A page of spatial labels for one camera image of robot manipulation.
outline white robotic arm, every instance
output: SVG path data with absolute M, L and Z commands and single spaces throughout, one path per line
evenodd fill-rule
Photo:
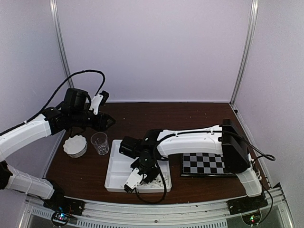
M 237 130 L 230 120 L 224 120 L 221 126 L 203 129 L 151 130 L 143 140 L 126 136 L 121 143 L 120 153 L 138 159 L 131 165 L 131 168 L 137 169 L 127 180 L 125 191 L 132 192 L 143 180 L 151 182 L 159 174 L 151 172 L 155 165 L 154 155 L 161 160 L 177 153 L 214 153 L 224 155 L 226 169 L 237 175 L 249 197 L 261 195 L 262 186 L 251 164 L 250 153 L 242 142 L 229 135 L 230 132 L 233 135 Z
M 12 189 L 41 197 L 48 200 L 47 204 L 55 211 L 58 211 L 59 207 L 62 208 L 65 204 L 64 191 L 56 183 L 21 172 L 8 165 L 5 159 L 38 139 L 72 127 L 91 127 L 97 131 L 105 131 L 115 123 L 109 115 L 98 112 L 99 106 L 103 105 L 108 97 L 109 94 L 103 91 L 93 98 L 87 108 L 88 93 L 70 88 L 64 101 L 56 108 L 47 108 L 33 120 L 0 134 L 0 189 Z

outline lavender wall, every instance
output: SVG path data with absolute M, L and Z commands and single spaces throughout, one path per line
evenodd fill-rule
M 65 0 L 58 12 L 71 71 L 101 69 L 109 101 L 230 100 L 251 1 Z M 98 76 L 74 78 L 97 89 Z
M 0 132 L 35 114 L 64 79 L 48 0 L 0 1 Z M 52 105 L 63 99 L 67 87 Z M 58 135 L 41 139 L 7 162 L 42 177 Z M 0 191 L 0 227 L 14 228 L 25 195 Z
M 304 227 L 304 1 L 261 0 L 237 108 L 281 182 L 296 227 Z

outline black mounting bracket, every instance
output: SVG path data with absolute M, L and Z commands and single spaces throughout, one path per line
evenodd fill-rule
M 256 197 L 242 197 L 238 199 L 232 199 L 227 201 L 230 215 L 239 213 L 245 213 L 248 211 L 259 210 L 260 208 L 266 207 L 268 201 L 265 198 L 265 194 L 262 193 Z
M 242 173 L 250 167 L 248 159 L 249 150 L 246 143 L 239 137 L 243 134 L 230 119 L 223 120 L 222 127 L 222 150 L 225 168 L 231 173 Z
M 64 197 L 64 207 L 61 207 L 58 209 L 58 207 L 56 207 L 54 204 L 50 203 L 50 202 L 44 202 L 43 206 L 45 208 L 50 208 L 52 210 L 62 212 L 64 214 L 69 215 L 70 213 L 72 215 L 78 215 L 81 216 L 82 212 L 84 210 L 85 207 L 85 202 L 82 200 L 78 200 L 78 199 L 71 199 L 71 198 L 66 198 Z

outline wire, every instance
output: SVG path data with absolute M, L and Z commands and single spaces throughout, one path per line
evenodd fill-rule
M 38 196 L 38 198 L 41 199 L 51 210 L 53 210 L 52 207 L 42 197 Z
M 7 132 L 10 132 L 18 127 L 21 127 L 23 126 L 25 123 L 27 122 L 30 122 L 32 121 L 33 119 L 35 119 L 48 105 L 49 103 L 51 102 L 51 100 L 54 98 L 54 96 L 56 95 L 56 93 L 59 91 L 59 89 L 69 80 L 71 79 L 72 77 L 74 77 L 75 75 L 79 75 L 79 74 L 83 74 L 83 73 L 87 73 L 87 72 L 93 72 L 93 73 L 98 73 L 98 74 L 101 74 L 102 77 L 103 77 L 103 81 L 101 83 L 101 85 L 99 86 L 97 92 L 95 95 L 98 94 L 99 90 L 103 87 L 104 83 L 105 83 L 105 75 L 103 74 L 103 72 L 99 71 L 99 70 L 83 70 L 83 71 L 78 71 L 78 72 L 75 72 L 73 74 L 71 74 L 69 77 L 67 77 L 58 87 L 57 89 L 53 92 L 52 96 L 49 98 L 49 100 L 46 102 L 46 104 L 40 109 L 39 112 L 37 112 L 35 115 L 33 115 L 31 118 L 29 118 L 27 121 L 25 122 L 22 122 L 22 123 L 19 123 L 17 124 L 16 126 L 14 127 L 11 127 L 3 132 L 0 133 L 0 136 L 6 134 Z
M 139 192 L 138 192 L 137 189 L 135 188 L 135 193 L 136 193 L 136 196 L 137 196 L 138 199 L 140 199 L 141 201 L 143 201 L 143 202 L 145 202 L 145 203 L 149 203 L 149 204 L 157 204 L 157 203 L 162 202 L 162 201 L 165 199 L 166 194 L 167 194 L 167 186 L 166 186 L 165 179 L 164 179 L 164 177 L 163 177 L 163 173 L 162 173 L 162 171 L 161 171 L 161 169 L 160 169 L 160 166 L 159 166 L 159 164 L 158 164 L 158 162 L 157 162 L 157 159 L 156 159 L 156 156 L 155 156 L 156 148 L 157 148 L 157 146 L 158 146 L 161 142 L 163 142 L 164 140 L 166 140 L 166 139 L 168 139 L 168 138 L 171 138 L 171 137 L 173 137 L 173 136 L 183 135 L 183 134 L 192 134 L 192 133 L 226 133 L 226 134 L 230 134 L 230 135 L 232 135 L 232 136 L 235 136 L 235 137 L 237 137 L 237 138 L 243 140 L 248 146 L 250 146 L 251 148 L 255 149 L 259 154 L 261 154 L 260 157 L 265 157 L 265 158 L 267 158 L 267 159 L 269 159 L 269 160 L 271 160 L 271 161 L 275 161 L 275 160 L 276 160 L 276 158 L 275 158 L 273 155 L 271 155 L 271 154 L 264 154 L 264 153 L 261 152 L 257 147 L 255 147 L 255 146 L 252 145 L 249 141 L 247 141 L 245 138 L 239 136 L 238 134 L 232 133 L 232 132 L 227 132 L 227 131 L 186 131 L 186 132 L 179 132 L 179 133 L 177 133 L 177 134 L 169 134 L 169 135 L 166 135 L 165 137 L 163 137 L 162 139 L 160 139 L 160 140 L 156 143 L 156 145 L 154 146 L 154 148 L 153 148 L 153 157 L 154 157 L 154 159 L 155 159 L 155 165 L 156 165 L 156 167 L 158 168 L 158 170 L 159 170 L 159 172 L 160 172 L 161 180 L 162 180 L 162 183 L 163 183 L 163 186 L 164 186 L 163 195 L 162 195 L 161 199 L 158 200 L 158 201 L 155 201 L 155 202 L 147 201 L 147 200 L 144 200 L 143 198 L 140 197 Z
M 275 161 L 276 158 L 275 156 L 271 155 L 271 154 L 264 154 L 263 152 L 261 152 L 257 147 L 255 147 L 254 145 L 252 145 L 249 141 L 247 141 L 244 137 L 239 136 L 238 134 L 235 134 L 233 132 L 228 132 L 228 131 L 222 131 L 222 133 L 226 133 L 226 134 L 230 134 L 231 136 L 234 136 L 236 138 L 239 138 L 240 140 L 242 140 L 243 142 L 245 142 L 248 146 L 250 146 L 252 149 L 254 149 L 256 152 L 258 152 L 259 154 L 261 154 L 263 157 L 265 157 L 266 159 L 270 160 L 270 161 Z
M 264 217 L 260 222 L 258 222 L 258 225 L 265 221 L 265 219 L 266 219 L 266 218 L 268 217 L 268 215 L 270 214 L 271 209 L 272 209 L 272 207 L 273 207 L 273 205 L 274 205 L 274 198 L 272 197 L 272 195 L 270 194 L 270 192 L 264 187 L 263 183 L 261 183 L 261 185 L 262 185 L 262 188 L 263 188 L 263 189 L 268 193 L 268 195 L 270 196 L 270 199 L 271 199 L 271 206 L 270 206 L 270 209 L 269 209 L 268 213 L 265 215 L 265 217 Z
M 261 176 L 261 171 L 260 170 L 257 170 L 258 171 L 258 175 L 257 175 L 257 179 L 259 179 L 260 178 L 260 176 Z
M 141 200 L 142 202 L 144 202 L 144 203 L 148 203 L 148 204 L 157 204 L 157 203 L 162 202 L 162 201 L 166 198 L 166 195 L 167 195 L 167 185 L 166 185 L 165 178 L 163 177 L 162 170 L 161 170 L 161 168 L 160 168 L 160 166 L 159 166 L 159 164 L 158 164 L 158 162 L 157 162 L 157 159 L 156 159 L 156 156 L 155 156 L 155 151 L 156 151 L 157 146 L 158 146 L 162 141 L 164 141 L 164 140 L 166 140 L 166 139 L 169 139 L 169 138 L 171 138 L 171 137 L 173 137 L 173 136 L 175 136 L 175 134 L 166 135 L 165 137 L 163 137 L 162 139 L 160 139 L 160 140 L 155 144 L 155 146 L 154 146 L 154 148 L 153 148 L 153 157 L 154 157 L 154 159 L 155 159 L 155 165 L 156 165 L 157 169 L 158 169 L 159 172 L 160 172 L 160 176 L 161 176 L 161 180 L 162 180 L 162 184 L 163 184 L 163 195 L 162 195 L 161 199 L 158 200 L 158 201 L 147 201 L 147 200 L 145 200 L 145 199 L 143 199 L 143 198 L 140 197 L 139 192 L 138 192 L 137 189 L 135 188 L 135 193 L 136 193 L 137 198 L 138 198 L 139 200 Z
M 258 160 L 258 159 L 260 159 L 260 158 L 264 158 L 264 156 L 263 155 L 260 155 L 260 156 L 257 156 L 253 161 L 252 161 L 252 164 L 255 164 L 256 163 L 256 161 Z

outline brown table surface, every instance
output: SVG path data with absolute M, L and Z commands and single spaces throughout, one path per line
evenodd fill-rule
M 229 104 L 225 103 L 109 103 L 101 111 L 116 119 L 106 131 L 110 145 L 114 139 L 128 135 L 143 138 L 149 129 L 184 130 L 221 124 L 223 119 L 233 120 L 240 127 Z M 70 158 L 63 152 L 63 138 L 51 163 L 47 178 L 57 182 L 67 196 L 112 203 L 141 204 L 135 194 L 108 192 L 105 177 L 109 161 L 107 155 L 98 155 L 90 143 L 96 131 L 87 129 L 82 135 L 88 141 L 87 152 L 80 158 Z M 171 155 L 172 189 L 162 203 L 188 203 L 221 200 L 244 196 L 245 190 L 238 178 L 181 177 L 181 155 Z M 160 199 L 162 193 L 141 196 L 150 201 Z

